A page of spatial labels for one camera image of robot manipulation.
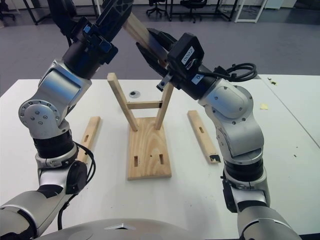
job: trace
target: mortise hole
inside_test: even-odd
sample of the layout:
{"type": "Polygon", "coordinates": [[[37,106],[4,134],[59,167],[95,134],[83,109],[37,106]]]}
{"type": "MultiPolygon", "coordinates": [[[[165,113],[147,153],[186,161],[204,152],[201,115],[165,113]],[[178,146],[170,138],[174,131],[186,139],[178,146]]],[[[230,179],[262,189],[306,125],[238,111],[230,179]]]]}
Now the mortise hole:
{"type": "Polygon", "coordinates": [[[138,167],[138,156],[134,156],[134,166],[138,167]]]}
{"type": "Polygon", "coordinates": [[[159,154],[159,158],[160,158],[160,164],[164,164],[164,155],[163,154],[159,154]]]}

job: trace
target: wooden board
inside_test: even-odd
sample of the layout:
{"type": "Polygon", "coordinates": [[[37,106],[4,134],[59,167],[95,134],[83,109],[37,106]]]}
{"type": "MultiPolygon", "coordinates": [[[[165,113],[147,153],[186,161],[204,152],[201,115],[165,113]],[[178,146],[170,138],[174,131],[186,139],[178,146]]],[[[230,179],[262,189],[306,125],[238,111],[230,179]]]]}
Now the wooden board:
{"type": "Polygon", "coordinates": [[[162,126],[162,122],[164,121],[173,90],[174,90],[174,86],[171,83],[168,83],[164,88],[162,98],[161,98],[162,105],[161,105],[161,108],[159,108],[158,113],[156,115],[156,121],[154,126],[154,129],[156,130],[159,130],[160,127],[162,126]]]}
{"type": "Polygon", "coordinates": [[[141,44],[142,47],[148,49],[154,53],[160,64],[165,67],[167,52],[166,50],[157,42],[157,40],[148,32],[147,28],[142,24],[142,22],[136,18],[136,16],[131,13],[126,22],[123,24],[123,29],[125,29],[131,37],[141,44]]]}
{"type": "Polygon", "coordinates": [[[162,101],[128,101],[126,105],[129,109],[159,109],[162,101]]]}
{"type": "Polygon", "coordinates": [[[126,119],[128,120],[128,122],[131,126],[131,129],[133,129],[133,131],[138,131],[139,127],[138,127],[137,121],[135,119],[134,114],[127,106],[127,99],[125,97],[124,92],[122,91],[122,88],[120,86],[120,83],[118,81],[116,74],[114,72],[108,73],[107,80],[108,80],[108,83],[109,83],[116,99],[118,100],[118,103],[119,103],[126,119]]]}
{"type": "Polygon", "coordinates": [[[136,118],[139,131],[129,132],[128,180],[170,178],[171,167],[164,126],[155,130],[155,117],[136,118]]]}
{"type": "MultiPolygon", "coordinates": [[[[95,140],[95,136],[97,133],[97,129],[99,127],[100,120],[101,120],[101,117],[99,116],[91,117],[84,131],[84,134],[81,140],[81,145],[85,146],[89,150],[95,140]]],[[[88,155],[85,154],[85,151],[82,148],[79,148],[77,160],[86,164],[87,158],[88,158],[88,155]]]]}
{"type": "Polygon", "coordinates": [[[219,153],[196,110],[188,111],[188,118],[205,159],[210,164],[220,163],[219,153]]]}

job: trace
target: small debris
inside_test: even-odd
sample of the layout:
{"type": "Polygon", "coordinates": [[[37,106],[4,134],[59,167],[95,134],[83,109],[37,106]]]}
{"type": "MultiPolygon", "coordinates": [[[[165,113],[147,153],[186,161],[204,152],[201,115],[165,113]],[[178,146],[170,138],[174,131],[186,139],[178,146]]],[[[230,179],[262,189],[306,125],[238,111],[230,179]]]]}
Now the small debris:
{"type": "Polygon", "coordinates": [[[261,110],[268,110],[268,105],[266,103],[260,103],[260,109],[261,110]]]}
{"type": "Polygon", "coordinates": [[[277,82],[276,82],[276,81],[272,81],[272,78],[271,78],[271,77],[268,77],[268,80],[270,81],[271,84],[277,86],[277,82]]]}

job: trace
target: white table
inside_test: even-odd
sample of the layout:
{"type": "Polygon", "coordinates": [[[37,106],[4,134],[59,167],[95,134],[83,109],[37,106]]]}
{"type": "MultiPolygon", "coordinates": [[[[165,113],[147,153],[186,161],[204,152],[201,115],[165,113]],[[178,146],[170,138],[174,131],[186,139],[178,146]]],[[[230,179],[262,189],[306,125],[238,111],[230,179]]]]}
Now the white table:
{"type": "MultiPolygon", "coordinates": [[[[80,141],[91,116],[102,122],[92,148],[97,171],[92,182],[63,213],[63,226],[109,218],[144,218],[168,222],[205,239],[237,238],[237,215],[230,213],[222,192],[223,163],[208,165],[187,118],[198,110],[215,139],[215,128],[201,106],[174,90],[164,118],[172,178],[127,181],[128,122],[106,80],[93,80],[67,117],[73,139],[80,141]]],[[[121,80],[125,94],[161,98],[156,80],[121,80]]],[[[0,98],[0,203],[38,188],[36,153],[18,108],[37,89],[38,80],[18,80],[0,98]]],[[[320,232],[320,149],[263,80],[241,84],[255,101],[254,115],[264,133],[264,162],[271,206],[298,234],[320,232]],[[269,110],[260,110],[266,103],[269,110]]],[[[136,117],[155,116],[155,109],[134,110],[136,117]]],[[[46,233],[57,230],[56,220],[46,233]]]]}
{"type": "Polygon", "coordinates": [[[320,76],[259,76],[320,146],[320,76]]]}

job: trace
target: wooden stick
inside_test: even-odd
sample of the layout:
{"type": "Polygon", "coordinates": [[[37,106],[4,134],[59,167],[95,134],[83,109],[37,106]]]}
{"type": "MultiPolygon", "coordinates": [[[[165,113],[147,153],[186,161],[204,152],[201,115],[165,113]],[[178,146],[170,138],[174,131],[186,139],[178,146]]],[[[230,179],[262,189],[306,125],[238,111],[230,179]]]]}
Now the wooden stick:
{"type": "Polygon", "coordinates": [[[155,125],[154,125],[154,129],[156,130],[159,130],[161,128],[162,122],[164,121],[165,114],[166,114],[173,90],[174,90],[174,86],[171,83],[168,83],[164,88],[162,98],[161,98],[162,106],[158,110],[158,113],[156,115],[155,125]]]}
{"type": "Polygon", "coordinates": [[[162,106],[162,101],[134,101],[128,102],[129,109],[159,109],[162,106]]]}
{"type": "Polygon", "coordinates": [[[196,110],[188,111],[187,115],[207,162],[210,164],[220,163],[218,151],[212,143],[198,112],[196,110]]]}
{"type": "Polygon", "coordinates": [[[110,72],[107,76],[107,80],[132,130],[135,132],[138,131],[137,121],[132,111],[127,106],[127,99],[120,86],[120,83],[118,81],[116,74],[114,72],[110,72]]]}
{"type": "MultiPolygon", "coordinates": [[[[84,134],[83,134],[83,137],[81,140],[81,145],[85,146],[89,150],[92,146],[92,143],[94,142],[95,135],[97,133],[97,129],[99,127],[100,120],[101,120],[101,118],[99,116],[91,117],[90,121],[84,131],[84,134]]],[[[85,154],[85,151],[82,148],[79,148],[77,160],[86,164],[87,157],[88,157],[88,155],[85,154]]]]}
{"type": "Polygon", "coordinates": [[[166,50],[155,40],[155,38],[148,32],[142,22],[131,13],[126,22],[122,25],[131,37],[136,40],[142,47],[148,49],[154,53],[160,60],[160,64],[165,67],[167,52],[166,50]]]}

